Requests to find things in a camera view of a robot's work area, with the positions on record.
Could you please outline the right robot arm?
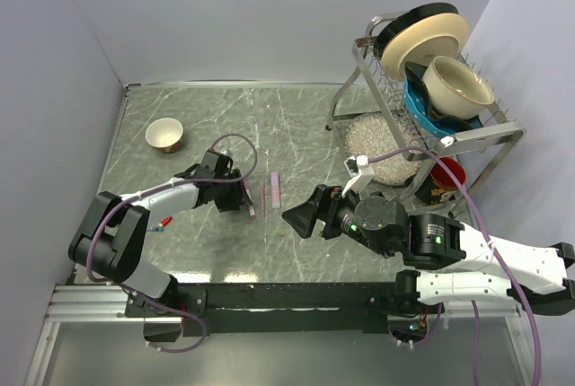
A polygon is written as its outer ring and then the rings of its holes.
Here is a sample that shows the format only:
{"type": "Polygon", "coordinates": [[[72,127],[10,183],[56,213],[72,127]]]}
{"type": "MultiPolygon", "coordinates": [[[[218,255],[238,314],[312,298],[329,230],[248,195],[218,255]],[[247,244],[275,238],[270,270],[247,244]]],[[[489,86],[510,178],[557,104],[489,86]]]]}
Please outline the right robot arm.
{"type": "Polygon", "coordinates": [[[453,301],[519,303],[542,316],[574,309],[567,277],[574,249],[567,243],[532,247],[484,236],[448,216],[410,215],[379,193],[361,198],[323,184],[282,218],[303,239],[323,223],[325,240],[346,235],[382,257],[400,255],[404,269],[384,301],[403,312],[453,301]]]}

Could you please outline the white marker pen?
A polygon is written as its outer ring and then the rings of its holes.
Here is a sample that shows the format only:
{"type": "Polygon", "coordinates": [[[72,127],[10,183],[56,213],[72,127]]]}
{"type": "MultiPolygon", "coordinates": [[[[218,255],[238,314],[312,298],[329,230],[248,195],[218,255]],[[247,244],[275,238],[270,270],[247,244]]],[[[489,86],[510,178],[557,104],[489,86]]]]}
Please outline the white marker pen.
{"type": "Polygon", "coordinates": [[[256,218],[255,207],[253,204],[251,189],[250,189],[250,186],[249,186],[247,180],[243,181],[243,188],[244,188],[245,194],[247,196],[246,202],[247,202],[249,215],[250,215],[251,219],[255,219],[256,218]]]}

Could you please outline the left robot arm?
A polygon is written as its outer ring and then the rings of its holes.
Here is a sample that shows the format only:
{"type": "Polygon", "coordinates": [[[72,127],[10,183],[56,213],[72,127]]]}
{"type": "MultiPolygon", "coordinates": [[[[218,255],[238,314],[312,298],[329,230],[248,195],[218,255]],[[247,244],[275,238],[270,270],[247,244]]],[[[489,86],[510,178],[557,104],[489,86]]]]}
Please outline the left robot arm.
{"type": "Polygon", "coordinates": [[[177,279],[143,259],[148,228],[164,218],[212,203],[220,213],[249,203],[233,159],[213,149],[202,161],[142,192],[96,195],[68,246],[68,257],[93,278],[146,295],[146,305],[165,316],[180,309],[177,279]]]}

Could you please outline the pink thin pen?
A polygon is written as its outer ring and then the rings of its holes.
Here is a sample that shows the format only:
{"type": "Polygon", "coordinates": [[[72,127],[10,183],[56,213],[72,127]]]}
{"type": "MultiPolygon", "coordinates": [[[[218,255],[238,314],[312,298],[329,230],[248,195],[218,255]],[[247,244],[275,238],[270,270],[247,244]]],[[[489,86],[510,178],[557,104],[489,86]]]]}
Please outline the pink thin pen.
{"type": "Polygon", "coordinates": [[[261,205],[261,215],[265,218],[266,216],[266,187],[265,183],[260,184],[260,205],[261,205]]]}

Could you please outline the pink highlighter pen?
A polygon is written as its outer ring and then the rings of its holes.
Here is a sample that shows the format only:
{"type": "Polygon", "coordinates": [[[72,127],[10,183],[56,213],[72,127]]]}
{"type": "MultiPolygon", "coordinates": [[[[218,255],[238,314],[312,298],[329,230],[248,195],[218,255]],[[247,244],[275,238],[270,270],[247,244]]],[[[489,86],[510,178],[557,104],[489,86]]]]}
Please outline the pink highlighter pen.
{"type": "Polygon", "coordinates": [[[279,185],[279,174],[273,171],[270,174],[270,185],[271,185],[271,204],[273,209],[281,208],[281,195],[280,195],[280,185],[279,185]]]}

